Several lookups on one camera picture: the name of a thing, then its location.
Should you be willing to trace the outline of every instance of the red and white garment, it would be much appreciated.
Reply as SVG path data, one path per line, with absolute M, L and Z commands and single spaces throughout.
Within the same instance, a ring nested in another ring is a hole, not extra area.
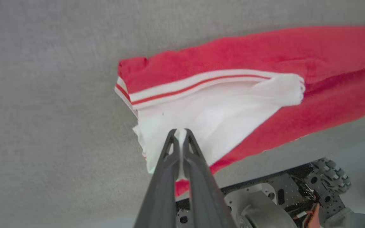
M 118 74 L 115 91 L 138 117 L 148 171 L 168 131 L 190 128 L 215 173 L 364 116 L 365 27 L 227 37 L 122 60 Z M 177 195 L 187 189 L 176 184 Z

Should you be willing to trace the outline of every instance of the white stripe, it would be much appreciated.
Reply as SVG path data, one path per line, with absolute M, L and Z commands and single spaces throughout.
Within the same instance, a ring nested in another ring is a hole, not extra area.
M 287 75 L 288 73 L 275 73 L 275 72 L 268 72 L 268 71 L 257 71 L 257 70 L 250 70 L 250 69 L 231 69 L 231 70 L 220 70 L 220 71 L 208 71 L 200 74 L 196 74 L 192 77 L 182 79 L 176 82 L 170 82 L 162 85 L 158 85 L 152 88 L 145 89 L 143 91 L 135 92 L 129 94 L 131 101 L 138 101 L 144 98 L 152 97 L 155 95 L 174 92 L 184 88 L 187 88 L 191 85 L 194 85 L 198 82 L 221 77 L 221 76 L 233 76 L 233 75 L 256 75 L 262 76 L 267 78 L 274 78 L 281 75 Z
M 122 78 L 118 77 L 118 81 L 116 82 L 118 85 L 120 85 L 120 87 L 122 87 L 122 89 L 125 91 L 125 92 L 128 92 L 128 90 L 126 89 L 126 84 L 125 82 L 123 81 Z
M 114 90 L 115 90 L 115 93 L 123 100 L 123 102 L 130 108 L 130 110 L 133 112 L 133 114 L 135 114 L 135 116 L 137 118 L 138 112 L 137 112 L 137 110 L 133 109 L 130 101 L 125 97 L 125 95 L 123 95 L 123 93 L 118 88 L 115 87 Z
M 237 77 L 237 78 L 221 78 L 221 79 L 217 79 L 214 81 L 209 81 L 209 82 L 205 82 L 204 84 L 200 84 L 190 90 L 181 92 L 181 93 L 177 93 L 175 95 L 171 95 L 171 96 L 167 96 L 167 97 L 161 97 L 161 98 L 157 98 L 154 100 L 149 100 L 146 102 L 142 102 L 136 105 L 132 105 L 132 108 L 135 110 L 141 109 L 141 108 L 146 108 L 148 106 L 151 105 L 157 105 L 157 104 L 161 104 L 164 102 L 168 102 L 168 101 L 172 101 L 172 100 L 176 100 L 178 98 L 181 97 L 185 97 L 187 95 L 190 95 L 194 92 L 197 92 L 203 88 L 212 86 L 212 85 L 216 85 L 216 84 L 220 84 L 220 83 L 226 83 L 226 82 L 262 82 L 262 81 L 266 81 L 268 79 L 264 79 L 264 78 L 250 78 L 250 77 Z

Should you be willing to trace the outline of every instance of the white fabric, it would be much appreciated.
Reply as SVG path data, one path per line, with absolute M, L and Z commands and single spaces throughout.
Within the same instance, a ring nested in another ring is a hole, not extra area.
M 153 173 L 171 129 L 188 128 L 209 165 L 222 158 L 283 106 L 302 101 L 300 77 L 285 74 L 263 82 L 228 82 L 173 101 L 138 109 L 134 131 Z

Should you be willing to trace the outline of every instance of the black object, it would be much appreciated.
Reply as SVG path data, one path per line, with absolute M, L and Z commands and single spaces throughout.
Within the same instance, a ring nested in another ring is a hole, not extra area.
M 150 181 L 135 228 L 176 227 L 174 183 L 182 164 L 184 175 L 190 181 L 190 204 L 197 228 L 234 228 L 235 223 L 223 194 L 207 165 L 191 130 L 186 129 L 180 151 L 176 129 L 168 133 Z

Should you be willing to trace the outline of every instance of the red fabric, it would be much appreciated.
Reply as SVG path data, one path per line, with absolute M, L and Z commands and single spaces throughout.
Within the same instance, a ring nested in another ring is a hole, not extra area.
M 306 91 L 300 105 L 281 108 L 213 164 L 212 173 L 247 156 L 365 115 L 365 27 L 293 28 L 222 38 L 149 59 L 122 60 L 118 72 L 132 94 L 222 69 L 297 73 L 305 79 Z M 188 188 L 187 181 L 176 183 L 176 195 Z

